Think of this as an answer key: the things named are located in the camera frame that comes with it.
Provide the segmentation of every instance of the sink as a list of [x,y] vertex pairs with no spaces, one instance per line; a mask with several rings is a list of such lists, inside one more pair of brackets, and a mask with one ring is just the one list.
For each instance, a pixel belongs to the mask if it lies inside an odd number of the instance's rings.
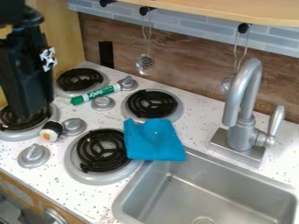
[[146,162],[115,199],[124,224],[290,224],[288,185],[186,148],[187,161]]

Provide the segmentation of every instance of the hanging utensil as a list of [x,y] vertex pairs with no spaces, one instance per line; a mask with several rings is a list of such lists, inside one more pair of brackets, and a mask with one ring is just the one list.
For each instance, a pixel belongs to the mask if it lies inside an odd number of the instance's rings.
[[[245,34],[245,33],[247,34],[247,36],[246,36],[246,44],[244,47],[244,52],[243,55],[240,57],[240,59],[238,59],[237,48],[239,46],[240,34]],[[236,32],[236,41],[233,47],[233,76],[235,76],[238,73],[242,60],[247,55],[249,34],[250,34],[250,24],[243,23],[238,26],[238,31]]]
[[147,44],[147,53],[143,53],[136,61],[136,69],[139,74],[149,75],[155,66],[155,61],[150,57],[150,38],[151,38],[151,22],[150,22],[150,8],[148,7],[149,14],[149,33],[148,36],[145,33],[143,24],[143,38]]
[[[247,36],[246,36],[246,42],[244,46],[244,52],[240,57],[240,59],[238,59],[237,48],[239,46],[239,38],[241,34],[245,34],[245,33],[247,34]],[[242,60],[247,55],[249,34],[250,34],[250,24],[243,23],[238,26],[238,30],[236,31],[236,40],[234,42],[234,47],[233,47],[233,75],[225,77],[221,82],[221,92],[224,93],[225,95],[228,93],[231,84],[233,82],[233,79],[240,69]]]

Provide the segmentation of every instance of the faucet handle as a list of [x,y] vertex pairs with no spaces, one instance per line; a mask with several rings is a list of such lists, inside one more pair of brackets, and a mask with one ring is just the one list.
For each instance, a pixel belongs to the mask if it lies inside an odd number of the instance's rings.
[[268,124],[268,134],[270,136],[273,137],[276,136],[276,133],[282,124],[284,116],[285,116],[284,106],[282,105],[275,106],[275,108],[272,111],[272,115],[270,116],[270,120]]
[[284,119],[284,107],[282,105],[275,106],[270,116],[268,133],[266,134],[263,131],[259,131],[256,145],[273,147],[275,145],[275,139],[277,130],[282,124]]

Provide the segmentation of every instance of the blue cloth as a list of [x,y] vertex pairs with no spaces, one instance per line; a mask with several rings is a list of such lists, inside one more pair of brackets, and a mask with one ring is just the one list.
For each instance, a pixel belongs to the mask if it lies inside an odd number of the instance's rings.
[[184,146],[178,139],[170,120],[149,119],[135,124],[124,122],[127,157],[142,160],[185,161]]

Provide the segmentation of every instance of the cabinet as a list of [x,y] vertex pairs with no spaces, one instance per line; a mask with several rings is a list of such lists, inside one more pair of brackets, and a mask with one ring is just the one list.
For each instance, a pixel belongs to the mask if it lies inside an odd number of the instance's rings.
[[44,211],[47,209],[48,211],[60,214],[68,224],[86,223],[1,171],[0,191],[11,197],[17,203],[21,204],[22,207],[25,207],[35,213],[37,216],[45,215]]

